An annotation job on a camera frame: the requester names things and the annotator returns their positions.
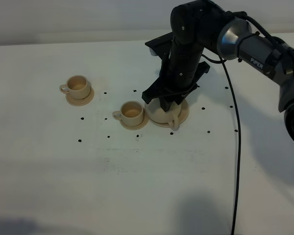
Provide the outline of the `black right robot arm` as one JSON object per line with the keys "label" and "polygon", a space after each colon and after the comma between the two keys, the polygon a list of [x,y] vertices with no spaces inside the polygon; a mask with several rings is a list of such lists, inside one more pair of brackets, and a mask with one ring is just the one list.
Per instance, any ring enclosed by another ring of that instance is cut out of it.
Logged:
{"label": "black right robot arm", "polygon": [[143,92],[145,103],[160,100],[168,111],[197,88],[209,71],[200,62],[208,49],[223,61],[239,59],[279,85],[278,110],[294,141],[294,48],[271,36],[245,12],[224,11],[210,0],[196,0],[171,12],[171,33],[147,42],[162,60],[158,79]]}

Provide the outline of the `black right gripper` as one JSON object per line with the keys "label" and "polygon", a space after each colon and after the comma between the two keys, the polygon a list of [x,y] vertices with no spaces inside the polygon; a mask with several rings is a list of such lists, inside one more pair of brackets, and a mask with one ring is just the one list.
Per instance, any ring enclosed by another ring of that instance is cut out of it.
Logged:
{"label": "black right gripper", "polygon": [[204,46],[198,43],[171,43],[170,53],[162,60],[158,79],[142,94],[144,102],[159,98],[160,106],[168,112],[173,102],[180,105],[199,86],[196,82],[209,71],[207,63],[200,63]]}

